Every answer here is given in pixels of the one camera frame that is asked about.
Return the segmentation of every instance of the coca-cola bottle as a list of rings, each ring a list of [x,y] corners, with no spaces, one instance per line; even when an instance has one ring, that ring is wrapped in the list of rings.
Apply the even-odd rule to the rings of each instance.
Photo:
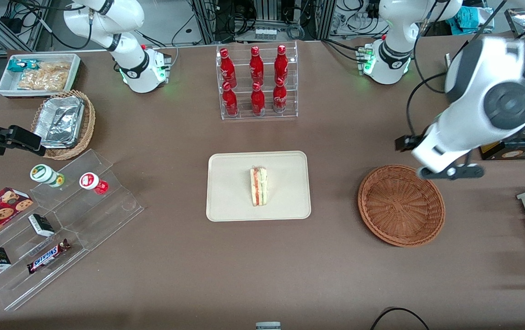
[[[285,88],[285,81],[281,77],[277,78],[275,84],[275,89],[273,89],[273,110],[276,113],[283,113],[287,104],[287,88]]]
[[[264,116],[264,94],[261,90],[260,83],[252,83],[252,94],[250,95],[250,101],[252,102],[252,114],[256,117]]]
[[[230,83],[231,88],[236,87],[236,70],[234,69],[234,63],[230,59],[230,56],[228,55],[228,50],[226,48],[222,48],[220,50],[220,56],[222,58],[222,61],[220,63],[220,70],[222,71],[222,78],[225,82]]]
[[[222,101],[226,109],[226,113],[229,117],[236,117],[238,115],[238,101],[236,100],[236,94],[232,90],[229,82],[222,84]]]
[[[284,82],[287,81],[287,65],[289,64],[289,60],[285,53],[285,45],[280,44],[279,47],[277,47],[277,58],[275,59],[275,81],[277,81],[279,77],[283,78]]]
[[[250,76],[252,81],[263,84],[264,79],[264,64],[260,57],[260,50],[258,46],[250,48]]]

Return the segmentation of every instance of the acrylic bottle rack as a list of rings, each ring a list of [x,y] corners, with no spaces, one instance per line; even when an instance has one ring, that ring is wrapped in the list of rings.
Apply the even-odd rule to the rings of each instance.
[[[287,80],[285,88],[287,90],[286,110],[283,113],[273,111],[273,89],[275,88],[275,58],[277,58],[277,47],[284,44],[286,56],[289,61]],[[228,44],[217,46],[216,49],[216,70],[218,77],[218,94],[220,96],[220,113],[222,119],[263,119],[263,118],[286,118],[297,117],[298,108],[298,56],[297,44],[295,42],[269,42],[257,44],[260,49],[260,57],[264,63],[264,84],[262,92],[265,96],[265,115],[256,117],[252,114],[250,94],[252,93],[252,78],[250,77],[250,47],[241,44]],[[222,100],[222,83],[224,82],[220,70],[220,49],[227,48],[230,59],[235,65],[237,86],[234,88],[238,100],[239,114],[236,117],[227,115]]]
[[[36,202],[0,231],[0,247],[12,266],[0,270],[0,300],[5,310],[15,310],[68,268],[95,249],[128,221],[143,211],[132,193],[110,171],[112,164],[89,149],[59,170],[66,181],[59,188],[39,184],[30,191]],[[98,195],[84,190],[79,178],[93,172],[108,182],[109,190]],[[33,213],[44,215],[55,229],[50,237],[40,236],[28,221]],[[71,248],[34,274],[26,265],[55,244],[67,239]]]

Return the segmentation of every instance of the empty wicker basket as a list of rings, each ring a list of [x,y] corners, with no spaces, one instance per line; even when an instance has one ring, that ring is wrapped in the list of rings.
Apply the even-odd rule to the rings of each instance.
[[[358,207],[378,238],[399,247],[429,243],[444,225],[445,208],[440,191],[406,165],[386,165],[362,181]]]
[[[87,98],[85,94],[79,92],[78,90],[70,90],[69,92],[62,92],[60,94],[53,95],[51,98],[66,98],[68,96],[77,96],[85,102],[84,115],[81,119],[79,141],[77,142],[76,146],[71,149],[47,149],[47,152],[44,154],[44,156],[47,158],[55,160],[66,160],[73,158],[85,151],[89,141],[91,140],[91,136],[93,135],[93,126],[95,125],[95,110],[93,108],[93,104],[91,104],[89,98]],[[41,104],[41,106],[38,107],[37,113],[34,115],[33,123],[30,126],[31,132],[34,132],[34,128],[37,126],[38,116],[40,115],[42,108],[43,105]]]

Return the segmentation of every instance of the chocolate bar wrapper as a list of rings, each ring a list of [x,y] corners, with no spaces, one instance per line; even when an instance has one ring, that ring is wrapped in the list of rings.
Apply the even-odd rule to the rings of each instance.
[[[45,265],[48,265],[53,259],[55,259],[56,257],[59,257],[61,253],[63,253],[70,247],[71,246],[67,242],[67,239],[64,239],[62,242],[60,242],[56,246],[53,246],[53,248],[47,251],[45,254],[41,255],[40,258],[26,265],[26,267],[28,268],[28,272],[30,274],[34,274],[34,272],[38,271],[40,268],[44,267]]]

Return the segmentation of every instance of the brown table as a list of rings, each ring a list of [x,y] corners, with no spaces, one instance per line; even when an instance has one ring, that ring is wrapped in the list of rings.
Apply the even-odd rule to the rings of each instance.
[[[429,77],[462,38],[430,37],[418,58]],[[98,114],[91,147],[147,209],[13,313],[0,329],[368,329],[386,307],[413,309],[432,329],[525,328],[525,161],[485,162],[480,180],[437,181],[445,226],[427,246],[397,248],[362,223],[356,193],[376,166],[418,166],[396,153],[408,133],[405,103],[415,70],[393,86],[359,77],[320,42],[300,42],[300,117],[222,122],[214,47],[181,50],[171,82],[135,94],[108,53],[80,53],[78,89]],[[30,127],[40,100],[0,97],[0,125]],[[445,109],[415,97],[417,130]],[[214,153],[302,150],[312,214],[305,220],[212,223],[206,219]],[[32,188],[41,159],[9,150],[0,188]],[[60,168],[66,161],[47,161]],[[420,329],[392,313],[380,329]]]

